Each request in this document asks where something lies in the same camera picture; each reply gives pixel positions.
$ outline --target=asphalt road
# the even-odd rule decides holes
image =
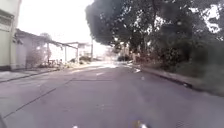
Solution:
[[[1,83],[0,113],[8,128],[222,128],[224,99],[105,64]]]

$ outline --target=curb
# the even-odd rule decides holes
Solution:
[[[141,69],[144,72],[151,73],[153,75],[173,81],[175,83],[182,84],[185,87],[195,89],[197,91],[201,91],[198,88],[195,88],[195,87],[199,87],[202,85],[202,81],[200,81],[198,79],[182,76],[179,74],[169,73],[169,72],[165,72],[165,71],[159,71],[159,70],[155,70],[155,69],[145,68],[140,65],[139,66],[133,65],[132,67]]]
[[[45,73],[49,73],[49,72],[55,72],[55,71],[60,71],[60,70],[59,69],[54,69],[54,70],[51,70],[51,71],[45,71],[45,72],[40,72],[40,73],[36,73],[36,74],[30,74],[30,75],[22,76],[22,77],[16,77],[16,78],[0,81],[0,83],[5,83],[5,82],[9,82],[9,81],[14,81],[14,80],[22,79],[22,78],[27,78],[27,77],[36,76],[36,75],[40,75],[40,74],[45,74]]]

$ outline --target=sky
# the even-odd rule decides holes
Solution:
[[[93,0],[22,0],[18,28],[53,40],[90,42],[85,8]]]
[[[207,18],[205,18],[205,22],[207,23],[207,26],[208,26],[209,30],[214,32],[214,33],[220,31],[220,28],[219,28],[218,24],[209,22],[209,18],[216,18],[216,19],[219,18],[218,6],[217,5],[212,5],[208,13],[209,13],[209,15],[208,15]]]

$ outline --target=tree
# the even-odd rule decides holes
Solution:
[[[140,47],[143,53],[154,52],[169,67],[191,61],[196,51],[208,51],[209,44],[217,42],[205,17],[210,6],[218,3],[219,0],[95,0],[86,13],[97,41],[115,46],[120,41],[129,43],[133,51]]]
[[[44,42],[44,43],[47,43],[47,62],[48,62],[48,65],[50,65],[51,50],[50,50],[50,46],[49,46],[49,41],[51,41],[52,38],[51,38],[50,34],[48,34],[48,33],[41,33],[40,36],[42,36],[46,39],[46,42]]]

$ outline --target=sidewalk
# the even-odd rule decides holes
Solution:
[[[187,77],[187,76],[182,76],[179,74],[175,73],[170,73],[162,70],[156,70],[144,65],[139,65],[139,64],[130,64],[133,68],[140,69],[144,72],[151,73],[153,75],[180,83],[181,85],[191,88],[197,91],[205,91],[203,89],[203,81],[200,79],[192,78],[192,77]]]
[[[38,74],[48,73],[58,71],[57,68],[37,68],[29,70],[15,70],[15,71],[3,71],[0,72],[0,83],[7,82],[11,80],[17,80],[20,78],[25,78],[29,76],[34,76]]]

